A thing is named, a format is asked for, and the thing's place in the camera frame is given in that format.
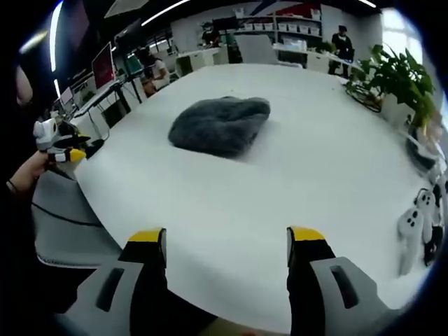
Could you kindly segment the person's left hand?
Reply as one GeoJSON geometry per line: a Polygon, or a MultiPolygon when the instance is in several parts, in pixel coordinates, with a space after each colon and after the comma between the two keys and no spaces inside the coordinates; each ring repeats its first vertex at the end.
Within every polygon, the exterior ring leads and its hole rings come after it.
{"type": "Polygon", "coordinates": [[[9,178],[13,189],[18,192],[27,191],[32,187],[35,180],[46,170],[49,163],[47,153],[36,151],[19,169],[9,178]]]}

